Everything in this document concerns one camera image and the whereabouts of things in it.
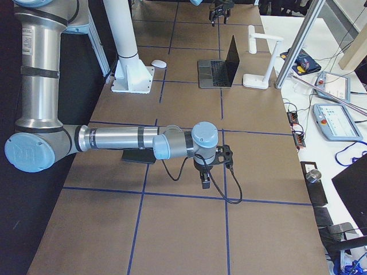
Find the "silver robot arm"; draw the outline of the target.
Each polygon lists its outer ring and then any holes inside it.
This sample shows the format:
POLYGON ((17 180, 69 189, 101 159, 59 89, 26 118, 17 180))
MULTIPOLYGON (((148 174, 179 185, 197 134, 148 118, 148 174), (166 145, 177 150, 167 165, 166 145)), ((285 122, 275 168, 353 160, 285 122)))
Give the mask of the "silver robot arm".
POLYGON ((167 127, 90 128, 58 119, 58 82, 62 33, 98 35, 87 1, 15 1, 22 24, 22 115, 5 143, 5 155, 17 169, 39 172, 58 160, 88 150, 148 150, 156 159, 193 158, 203 188, 213 182, 218 163, 218 132, 209 122, 184 131, 167 127))

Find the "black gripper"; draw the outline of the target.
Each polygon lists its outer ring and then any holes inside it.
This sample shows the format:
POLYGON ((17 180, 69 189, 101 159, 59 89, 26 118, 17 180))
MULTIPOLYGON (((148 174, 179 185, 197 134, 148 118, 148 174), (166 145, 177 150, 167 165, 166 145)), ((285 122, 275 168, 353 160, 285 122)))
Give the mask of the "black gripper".
POLYGON ((210 176, 208 173, 205 173, 207 171, 210 171, 212 167, 214 166, 215 161, 215 155, 212 155, 210 157, 205 158, 204 156, 200 154, 194 155, 194 166, 195 168, 200 171, 200 178, 202 183, 203 189, 209 189, 210 188, 210 176))
POLYGON ((214 10, 209 12, 209 20, 212 26, 215 26, 215 21, 218 18, 218 15, 223 15, 224 23, 227 23, 227 20, 231 16, 231 9, 233 8, 232 1, 215 1, 214 2, 214 10))

